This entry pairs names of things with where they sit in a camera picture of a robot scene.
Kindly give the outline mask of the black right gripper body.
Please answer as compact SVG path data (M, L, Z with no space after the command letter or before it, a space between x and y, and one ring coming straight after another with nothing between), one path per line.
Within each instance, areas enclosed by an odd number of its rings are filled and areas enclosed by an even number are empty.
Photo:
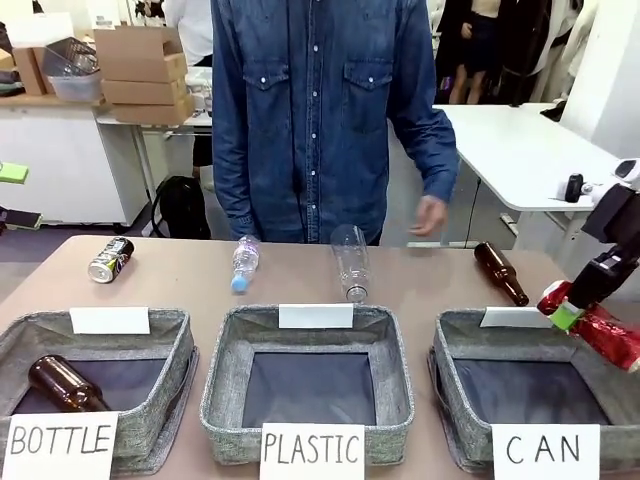
M612 245L586 264L569 289L569 303L587 309L608 298L640 265L640 193L613 185L587 217L582 231Z

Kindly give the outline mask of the crushed red can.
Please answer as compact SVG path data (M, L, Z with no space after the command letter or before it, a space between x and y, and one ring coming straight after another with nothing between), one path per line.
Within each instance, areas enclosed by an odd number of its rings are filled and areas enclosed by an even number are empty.
M537 309L549 316L558 305L568 298L572 283L555 281L547 287L540 298ZM627 373L640 373L640 327L624 325L600 304L585 309L584 316L567 335L583 340L609 363Z

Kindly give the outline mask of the grey fabric basket can label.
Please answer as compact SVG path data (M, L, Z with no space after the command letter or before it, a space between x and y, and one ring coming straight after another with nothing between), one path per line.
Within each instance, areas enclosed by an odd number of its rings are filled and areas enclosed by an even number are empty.
M597 424L601 470L640 471L640 373L624 372L553 327L484 327L484 316L441 313L428 354L460 469L492 473L494 424Z

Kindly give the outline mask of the paper sign reading CAN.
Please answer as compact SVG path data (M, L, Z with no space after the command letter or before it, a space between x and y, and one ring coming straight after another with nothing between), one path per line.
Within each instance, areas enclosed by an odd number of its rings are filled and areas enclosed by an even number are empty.
M493 424L494 480L600 480L597 424Z

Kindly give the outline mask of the grey fabric basket bottle label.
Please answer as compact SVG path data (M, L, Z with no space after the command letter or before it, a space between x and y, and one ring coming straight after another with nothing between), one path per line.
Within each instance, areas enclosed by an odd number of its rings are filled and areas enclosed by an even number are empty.
M33 391L29 367L58 354L97 384L119 419L113 477L157 473L174 444L198 363L190 316L181 309L152 309L142 335L81 335L67 311L24 315L0 332L0 471L14 413L53 413Z

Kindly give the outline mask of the person's left hand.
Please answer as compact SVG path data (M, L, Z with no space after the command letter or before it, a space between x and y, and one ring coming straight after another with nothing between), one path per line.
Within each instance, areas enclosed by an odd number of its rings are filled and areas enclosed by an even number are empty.
M418 202L415 222L409 232L417 237L428 237L440 230L448 217L448 204L441 199L425 195Z

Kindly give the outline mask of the white cabinet with wooden top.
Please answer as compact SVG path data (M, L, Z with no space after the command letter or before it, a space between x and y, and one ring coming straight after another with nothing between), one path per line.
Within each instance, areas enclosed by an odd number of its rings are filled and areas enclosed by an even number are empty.
M0 162L22 165L22 185L0 183L0 205L46 224L131 226L148 202L131 129L98 122L106 105L55 96L0 98Z

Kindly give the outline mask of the small cardboard box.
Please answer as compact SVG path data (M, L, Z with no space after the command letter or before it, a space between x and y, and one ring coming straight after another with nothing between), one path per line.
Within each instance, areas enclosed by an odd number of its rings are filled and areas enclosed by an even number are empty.
M44 47L13 48L12 55L28 95L54 94L53 86L44 74Z

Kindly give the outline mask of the clear plastic storage bin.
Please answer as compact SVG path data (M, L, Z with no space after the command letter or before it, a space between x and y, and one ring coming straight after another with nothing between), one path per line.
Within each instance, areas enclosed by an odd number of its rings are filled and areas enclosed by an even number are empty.
M42 72L60 100L93 103L103 97L97 53L74 37L44 47Z

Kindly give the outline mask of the white table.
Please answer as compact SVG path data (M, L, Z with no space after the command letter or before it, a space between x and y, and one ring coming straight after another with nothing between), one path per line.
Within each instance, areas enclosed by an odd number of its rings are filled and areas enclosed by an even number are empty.
M618 159L541 115L541 104L439 108L453 126L464 164L502 204L521 214L514 247L555 258L569 252L594 204L588 197L562 201L560 183L580 174L609 185Z

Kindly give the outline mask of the black backpack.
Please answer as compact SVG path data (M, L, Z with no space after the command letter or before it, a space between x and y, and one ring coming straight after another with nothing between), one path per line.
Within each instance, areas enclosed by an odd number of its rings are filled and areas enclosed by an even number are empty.
M150 221L158 238L211 239L204 195L193 177L176 175L160 183Z

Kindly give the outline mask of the clear uncapped plastic bottle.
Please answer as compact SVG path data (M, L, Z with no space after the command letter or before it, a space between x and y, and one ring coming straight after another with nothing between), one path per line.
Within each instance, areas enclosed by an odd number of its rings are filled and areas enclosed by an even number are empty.
M370 287L370 265L362 231L352 224L338 226L331 235L331 248L345 299L363 303Z

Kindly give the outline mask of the paper sign reading BOTTLE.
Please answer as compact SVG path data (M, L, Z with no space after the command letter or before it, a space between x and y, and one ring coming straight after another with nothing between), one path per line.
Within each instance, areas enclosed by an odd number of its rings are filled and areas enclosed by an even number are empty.
M11 418L0 480L110 480L117 412Z

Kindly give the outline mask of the person in white shirt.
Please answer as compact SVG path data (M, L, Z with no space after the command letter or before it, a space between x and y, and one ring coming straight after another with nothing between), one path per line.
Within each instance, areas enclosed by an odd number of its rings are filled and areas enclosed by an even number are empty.
M188 66L211 67L214 53L211 0L164 0L166 25L178 31ZM211 136L196 136L192 174L214 190Z

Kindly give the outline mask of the person in denim shirt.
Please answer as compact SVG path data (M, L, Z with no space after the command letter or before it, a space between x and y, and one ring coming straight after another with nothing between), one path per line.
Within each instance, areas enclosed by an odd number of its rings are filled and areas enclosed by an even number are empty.
M377 244L389 141L437 109L426 1L211 0L211 14L212 133L215 118L246 129L259 240L324 244L352 224Z

